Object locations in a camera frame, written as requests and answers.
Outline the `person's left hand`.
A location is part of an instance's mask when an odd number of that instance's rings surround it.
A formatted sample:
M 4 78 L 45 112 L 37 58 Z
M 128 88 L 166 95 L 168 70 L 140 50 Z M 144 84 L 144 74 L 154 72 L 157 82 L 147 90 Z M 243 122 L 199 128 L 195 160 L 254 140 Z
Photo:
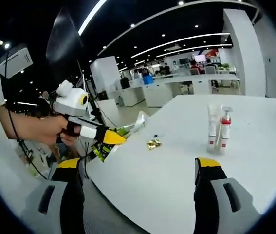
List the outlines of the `person's left hand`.
M 62 132 L 67 129 L 68 121 L 63 116 L 48 117 L 36 121 L 33 129 L 33 140 L 52 145 L 58 137 L 67 146 L 74 145 L 76 136 Z

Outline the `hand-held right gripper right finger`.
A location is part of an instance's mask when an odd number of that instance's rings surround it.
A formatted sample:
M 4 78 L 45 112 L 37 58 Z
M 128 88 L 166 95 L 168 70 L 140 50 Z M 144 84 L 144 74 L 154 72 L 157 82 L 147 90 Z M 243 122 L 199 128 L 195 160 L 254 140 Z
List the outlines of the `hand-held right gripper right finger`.
M 252 195 L 213 159 L 195 159 L 195 234 L 244 234 L 258 221 Z

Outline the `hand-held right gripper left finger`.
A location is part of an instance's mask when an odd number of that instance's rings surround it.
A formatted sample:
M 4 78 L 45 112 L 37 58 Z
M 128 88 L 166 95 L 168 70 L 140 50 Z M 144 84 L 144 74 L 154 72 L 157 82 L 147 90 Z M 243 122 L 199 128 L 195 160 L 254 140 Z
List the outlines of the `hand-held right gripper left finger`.
M 81 159 L 63 161 L 27 198 L 27 228 L 34 234 L 84 234 Z

